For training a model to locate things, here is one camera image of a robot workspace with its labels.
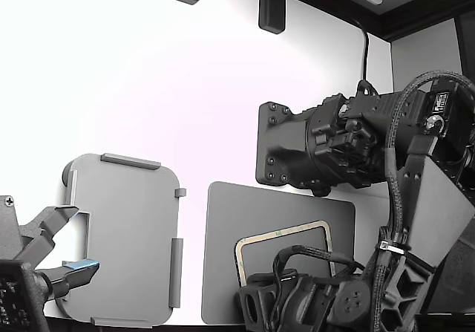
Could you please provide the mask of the dark gray gripper finger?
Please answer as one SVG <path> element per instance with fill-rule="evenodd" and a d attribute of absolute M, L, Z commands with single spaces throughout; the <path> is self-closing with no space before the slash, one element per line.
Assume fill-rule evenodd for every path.
<path fill-rule="evenodd" d="M 70 290 L 89 284 L 98 269 L 98 261 L 83 259 L 61 267 L 36 270 L 35 277 L 42 282 L 42 294 L 46 299 L 60 299 Z"/>
<path fill-rule="evenodd" d="M 28 263 L 31 268 L 37 267 L 53 251 L 55 234 L 78 213 L 76 206 L 48 206 L 32 221 L 20 226 L 23 248 L 18 253 L 18 260 Z"/>

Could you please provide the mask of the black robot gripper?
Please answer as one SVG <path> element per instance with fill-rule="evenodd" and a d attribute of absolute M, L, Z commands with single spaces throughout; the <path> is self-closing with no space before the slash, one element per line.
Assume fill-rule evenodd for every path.
<path fill-rule="evenodd" d="M 273 273 L 259 275 L 259 328 L 315 328 L 318 321 L 318 285 L 308 274 L 285 270 L 281 297 Z"/>

